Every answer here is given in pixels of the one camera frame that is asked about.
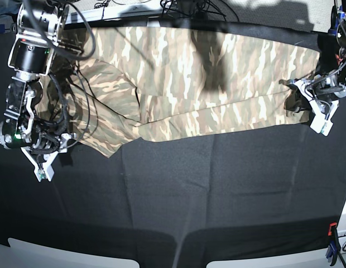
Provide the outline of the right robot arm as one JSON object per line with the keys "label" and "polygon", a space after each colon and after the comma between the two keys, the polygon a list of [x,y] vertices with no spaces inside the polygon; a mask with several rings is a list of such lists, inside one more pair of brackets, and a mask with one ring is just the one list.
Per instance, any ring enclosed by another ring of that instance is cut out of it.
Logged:
{"label": "right robot arm", "polygon": [[[69,116],[60,83],[51,71],[55,56],[69,61],[89,59],[96,42],[85,53],[81,48],[62,40],[69,8],[74,1],[24,1],[17,16],[16,39],[8,67],[16,73],[6,91],[6,110],[0,123],[0,144],[5,149],[22,148],[34,155],[51,154],[66,148]],[[43,96],[41,78],[48,76],[62,104],[59,120],[40,118],[36,105]]]}

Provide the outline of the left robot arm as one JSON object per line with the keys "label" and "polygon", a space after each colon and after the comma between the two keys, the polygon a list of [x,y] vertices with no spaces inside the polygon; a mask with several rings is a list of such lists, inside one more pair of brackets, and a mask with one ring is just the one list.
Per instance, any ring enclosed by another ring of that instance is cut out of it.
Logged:
{"label": "left robot arm", "polygon": [[346,97],[346,1],[334,2],[331,26],[326,34],[318,36],[320,58],[312,89],[325,102]]}

